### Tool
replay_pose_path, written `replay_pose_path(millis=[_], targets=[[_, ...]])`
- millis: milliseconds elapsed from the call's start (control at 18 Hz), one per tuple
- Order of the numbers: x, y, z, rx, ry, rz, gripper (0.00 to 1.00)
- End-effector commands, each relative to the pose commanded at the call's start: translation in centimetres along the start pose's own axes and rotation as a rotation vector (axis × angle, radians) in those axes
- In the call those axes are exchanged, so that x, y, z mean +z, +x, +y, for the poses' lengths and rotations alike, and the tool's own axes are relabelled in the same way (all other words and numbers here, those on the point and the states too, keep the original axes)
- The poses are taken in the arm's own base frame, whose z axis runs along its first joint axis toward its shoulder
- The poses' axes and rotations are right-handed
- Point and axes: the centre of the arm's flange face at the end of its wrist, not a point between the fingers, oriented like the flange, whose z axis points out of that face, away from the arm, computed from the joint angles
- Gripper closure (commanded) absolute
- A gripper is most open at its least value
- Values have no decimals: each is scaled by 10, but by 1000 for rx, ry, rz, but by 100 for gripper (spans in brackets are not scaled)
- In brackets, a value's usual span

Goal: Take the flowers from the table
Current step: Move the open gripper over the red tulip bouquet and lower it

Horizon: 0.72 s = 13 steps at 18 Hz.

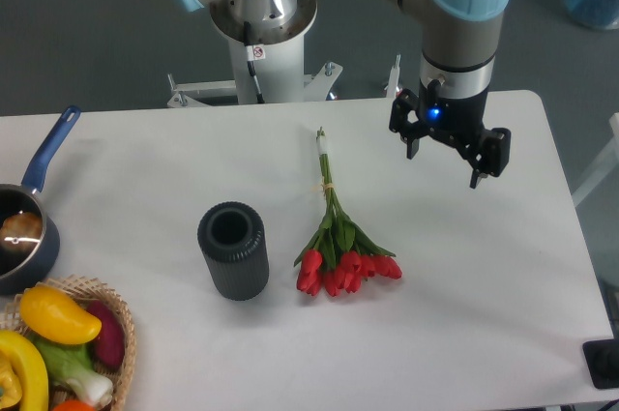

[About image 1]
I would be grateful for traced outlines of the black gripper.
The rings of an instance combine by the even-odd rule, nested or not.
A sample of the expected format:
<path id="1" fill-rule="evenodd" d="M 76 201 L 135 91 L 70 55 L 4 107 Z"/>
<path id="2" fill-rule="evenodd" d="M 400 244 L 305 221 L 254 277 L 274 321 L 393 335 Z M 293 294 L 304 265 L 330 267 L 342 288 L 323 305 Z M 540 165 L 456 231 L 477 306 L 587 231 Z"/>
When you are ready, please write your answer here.
<path id="1" fill-rule="evenodd" d="M 510 159 L 512 133 L 506 128 L 485 128 L 487 90 L 450 99 L 443 96 L 445 88 L 434 79 L 421 86 L 418 94 L 403 89 L 392 103 L 389 130 L 406 145 L 409 160 L 426 136 L 457 150 L 472 167 L 469 187 L 475 189 L 485 177 L 502 174 Z"/>

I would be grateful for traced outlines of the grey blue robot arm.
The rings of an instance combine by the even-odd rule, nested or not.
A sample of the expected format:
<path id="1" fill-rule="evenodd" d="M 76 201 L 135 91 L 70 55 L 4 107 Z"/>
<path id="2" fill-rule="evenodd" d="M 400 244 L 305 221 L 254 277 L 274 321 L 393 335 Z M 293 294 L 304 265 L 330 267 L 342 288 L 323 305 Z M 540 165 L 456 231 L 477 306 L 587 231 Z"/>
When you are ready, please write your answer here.
<path id="1" fill-rule="evenodd" d="M 301 102 L 304 37 L 316 0 L 178 0 L 189 11 L 206 9 L 227 39 L 237 99 L 248 103 Z M 423 137 L 458 151 L 471 180 L 499 176 L 510 156 L 507 129 L 483 123 L 502 19 L 509 0 L 387 0 L 423 28 L 417 92 L 393 102 L 389 128 L 413 157 Z"/>

